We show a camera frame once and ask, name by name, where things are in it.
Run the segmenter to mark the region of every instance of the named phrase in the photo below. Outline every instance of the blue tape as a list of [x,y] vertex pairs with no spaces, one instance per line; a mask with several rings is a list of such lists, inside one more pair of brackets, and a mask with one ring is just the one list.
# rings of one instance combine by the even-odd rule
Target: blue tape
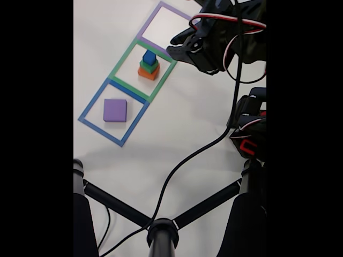
[[93,123],[87,121],[85,118],[83,118],[82,120],[80,120],[80,118],[79,118],[79,121],[81,121],[83,124],[87,125],[91,129],[97,131],[99,134],[101,134],[104,137],[108,138],[109,140],[111,140],[112,142],[116,143],[117,145],[123,146],[124,143],[122,143],[119,139],[117,139],[114,136],[110,135],[109,133],[105,132],[101,128],[95,126]]
[[137,123],[139,122],[139,120],[141,119],[143,114],[145,113],[145,110],[148,108],[149,104],[150,103],[148,101],[146,101],[145,104],[143,105],[143,108],[140,110],[139,114],[137,115],[137,117],[132,122],[131,126],[129,127],[129,129],[127,130],[125,135],[123,136],[123,138],[121,140],[122,145],[124,145],[126,140],[129,138],[130,134],[132,133],[133,129],[136,127]]
[[138,102],[145,104],[146,100],[141,98],[139,95],[136,95],[134,92],[128,90],[126,87],[123,87],[122,85],[120,85],[119,83],[113,81],[113,80],[109,80],[109,83],[118,88],[119,90],[123,91],[124,93],[128,94],[129,96],[131,96],[132,98],[136,99]]
[[105,87],[109,84],[110,79],[105,79],[105,81],[102,83],[101,87],[99,88],[99,90],[97,91],[97,93],[93,96],[93,98],[91,99],[90,103],[87,105],[86,109],[82,112],[82,114],[79,117],[79,121],[81,121],[80,119],[84,119],[87,115],[87,113],[90,111],[91,107],[94,105],[94,103],[97,101],[97,99],[99,98],[99,96],[101,95],[102,91],[105,89]]

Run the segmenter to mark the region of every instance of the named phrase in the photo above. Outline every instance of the black cable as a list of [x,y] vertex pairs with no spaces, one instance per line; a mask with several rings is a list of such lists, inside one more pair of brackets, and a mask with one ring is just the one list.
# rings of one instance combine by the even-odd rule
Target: black cable
[[110,226],[110,224],[111,224],[111,215],[110,215],[110,213],[109,213],[109,209],[108,209],[107,206],[105,206],[105,207],[106,207],[107,214],[108,214],[108,224],[107,224],[107,228],[106,228],[105,234],[103,234],[103,237],[102,237],[102,239],[101,239],[101,241],[100,241],[100,243],[99,243],[99,245],[98,245],[98,250],[100,249],[100,246],[101,246],[102,242],[104,241],[104,239],[105,239],[105,237],[106,237],[106,235],[107,235],[109,226]]
[[127,239],[129,239],[130,237],[134,236],[137,233],[140,233],[143,230],[146,230],[155,220],[157,213],[160,209],[161,203],[162,203],[162,198],[163,195],[165,193],[166,187],[168,185],[168,182],[170,181],[170,179],[172,178],[172,176],[174,175],[174,173],[183,165],[185,164],[187,161],[189,161],[190,159],[192,159],[193,157],[197,156],[198,154],[202,153],[203,151],[209,149],[210,147],[218,144],[221,140],[223,140],[227,134],[229,133],[231,126],[232,126],[232,122],[233,122],[233,117],[235,115],[235,111],[236,111],[236,105],[237,105],[237,99],[238,99],[238,92],[240,89],[240,78],[241,78],[241,73],[242,73],[242,63],[243,63],[243,23],[242,23],[242,16],[241,16],[241,9],[239,7],[239,4],[237,2],[237,0],[235,0],[235,7],[237,8],[237,18],[238,18],[238,38],[240,41],[240,46],[241,46],[241,51],[240,51],[240,55],[238,57],[238,68],[237,68],[237,80],[236,80],[236,84],[235,84],[235,91],[234,91],[234,98],[233,98],[233,102],[232,102],[232,109],[231,109],[231,114],[230,114],[230,118],[229,118],[229,122],[227,124],[227,128],[225,129],[224,133],[218,137],[217,139],[215,139],[214,141],[212,141],[211,143],[209,143],[208,145],[200,148],[199,150],[195,151],[194,153],[192,153],[191,155],[189,155],[188,157],[186,157],[184,160],[182,160],[168,175],[161,193],[160,193],[160,197],[159,200],[157,202],[157,206],[154,212],[154,215],[152,216],[151,220],[142,228],[136,230],[135,232],[127,235],[125,238],[123,238],[118,244],[116,244],[114,247],[112,247],[110,250],[108,250],[106,253],[104,253],[103,255],[101,255],[100,257],[105,257],[107,254],[109,254],[110,252],[112,252],[113,250],[117,249],[122,243],[124,243]]
[[[229,74],[229,76],[236,81],[236,79],[231,75],[231,73],[229,72],[229,69],[226,70],[227,71],[227,74]],[[265,66],[265,72],[264,74],[262,75],[262,77],[260,77],[259,79],[255,79],[253,81],[240,81],[240,83],[242,84],[253,84],[253,83],[256,83],[256,82],[259,82],[260,80],[263,80],[264,77],[267,75],[267,64]]]

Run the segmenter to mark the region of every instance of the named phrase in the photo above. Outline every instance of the green block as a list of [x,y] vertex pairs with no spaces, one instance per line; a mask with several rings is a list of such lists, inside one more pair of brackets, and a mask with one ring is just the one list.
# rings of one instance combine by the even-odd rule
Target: green block
[[159,65],[159,61],[156,59],[156,62],[152,66],[148,65],[143,60],[141,60],[139,64],[140,64],[140,67],[142,67],[144,70],[146,70],[147,72],[151,74],[154,72],[154,70],[156,70],[157,66]]

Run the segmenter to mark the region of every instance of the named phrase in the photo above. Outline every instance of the purple square outline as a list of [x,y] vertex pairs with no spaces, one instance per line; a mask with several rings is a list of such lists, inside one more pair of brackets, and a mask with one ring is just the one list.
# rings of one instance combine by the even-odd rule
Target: purple square outline
[[161,9],[161,7],[167,8],[169,11],[172,11],[173,13],[176,13],[178,15],[180,15],[181,17],[185,18],[186,20],[190,20],[191,17],[188,16],[187,14],[179,11],[178,9],[170,6],[169,4],[166,4],[165,2],[160,1],[159,4],[156,6],[155,10],[151,13],[151,15],[149,16],[149,18],[146,20],[146,22],[143,24],[142,28],[140,29],[140,31],[137,34],[137,38],[140,39],[141,41],[151,45],[153,48],[158,49],[160,52],[166,54],[167,56],[170,56],[167,53],[167,50],[164,48],[161,48],[160,46],[158,46],[157,44],[151,42],[150,40],[146,39],[145,37],[143,37],[143,33],[144,31],[147,29],[147,27],[150,25],[151,21],[155,18],[156,14],[159,12],[159,10]]

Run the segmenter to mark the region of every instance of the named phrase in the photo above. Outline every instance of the orange block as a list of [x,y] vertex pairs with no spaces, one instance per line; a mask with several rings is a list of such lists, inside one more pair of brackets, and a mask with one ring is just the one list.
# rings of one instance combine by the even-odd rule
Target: orange block
[[154,70],[153,73],[148,73],[146,70],[144,70],[142,67],[139,67],[138,74],[144,78],[155,80],[157,73],[160,70],[160,64],[157,66],[156,70]]

